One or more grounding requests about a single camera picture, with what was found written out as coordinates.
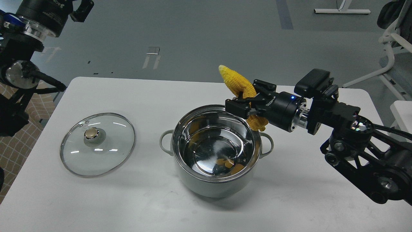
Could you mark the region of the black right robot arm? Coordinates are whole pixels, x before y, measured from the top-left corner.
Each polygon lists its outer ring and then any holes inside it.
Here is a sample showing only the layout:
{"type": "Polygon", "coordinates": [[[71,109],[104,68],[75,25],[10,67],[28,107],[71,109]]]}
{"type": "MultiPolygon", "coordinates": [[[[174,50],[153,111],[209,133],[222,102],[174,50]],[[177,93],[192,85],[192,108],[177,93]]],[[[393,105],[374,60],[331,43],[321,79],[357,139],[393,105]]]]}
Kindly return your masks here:
{"type": "Polygon", "coordinates": [[[378,204],[404,200],[411,204],[411,143],[384,132],[411,138],[406,132],[372,123],[360,109],[338,102],[332,78],[300,80],[294,94],[276,92],[276,85],[255,80],[225,80],[237,96],[226,100],[225,110],[243,119],[264,118],[291,132],[300,126],[316,134],[321,125],[333,129],[321,145],[325,160],[362,193],[378,204]]]}

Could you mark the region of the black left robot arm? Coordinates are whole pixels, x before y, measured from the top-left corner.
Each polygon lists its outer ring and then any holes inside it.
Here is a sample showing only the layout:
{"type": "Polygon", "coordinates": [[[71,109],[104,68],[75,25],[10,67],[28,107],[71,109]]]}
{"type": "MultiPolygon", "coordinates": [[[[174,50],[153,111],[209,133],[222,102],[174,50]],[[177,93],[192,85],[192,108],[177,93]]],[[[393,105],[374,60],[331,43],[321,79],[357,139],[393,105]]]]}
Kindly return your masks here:
{"type": "Polygon", "coordinates": [[[84,22],[92,0],[24,0],[16,13],[1,11],[1,83],[16,88],[10,98],[1,95],[1,137],[13,137],[29,123],[25,109],[34,94],[63,92],[66,85],[41,72],[31,62],[44,50],[46,37],[59,37],[68,20],[84,22]]]}

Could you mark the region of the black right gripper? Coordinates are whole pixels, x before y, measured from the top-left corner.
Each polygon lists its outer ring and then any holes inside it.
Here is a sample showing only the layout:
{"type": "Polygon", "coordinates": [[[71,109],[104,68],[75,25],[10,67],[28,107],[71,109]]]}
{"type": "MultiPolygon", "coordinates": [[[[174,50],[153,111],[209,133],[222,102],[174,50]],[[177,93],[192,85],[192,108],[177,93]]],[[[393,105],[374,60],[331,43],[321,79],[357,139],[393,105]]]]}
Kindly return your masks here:
{"type": "Polygon", "coordinates": [[[226,99],[226,112],[240,118],[249,118],[258,114],[266,118],[270,124],[292,132],[298,125],[298,118],[306,107],[306,99],[288,92],[276,93],[277,85],[266,81],[255,79],[252,85],[256,93],[266,96],[263,104],[261,104],[261,99],[251,97],[226,99]]]}

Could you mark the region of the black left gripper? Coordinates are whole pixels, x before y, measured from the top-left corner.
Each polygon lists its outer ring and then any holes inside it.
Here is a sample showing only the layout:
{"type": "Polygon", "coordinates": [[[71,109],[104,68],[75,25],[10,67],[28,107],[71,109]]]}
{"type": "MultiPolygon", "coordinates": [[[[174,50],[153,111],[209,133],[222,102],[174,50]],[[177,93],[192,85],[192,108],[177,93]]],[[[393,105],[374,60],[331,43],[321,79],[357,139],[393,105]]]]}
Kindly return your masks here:
{"type": "Polygon", "coordinates": [[[72,0],[24,0],[16,15],[46,27],[52,37],[59,37],[70,14],[74,22],[83,23],[92,8],[94,1],[81,0],[78,9],[73,10],[72,0]]]}

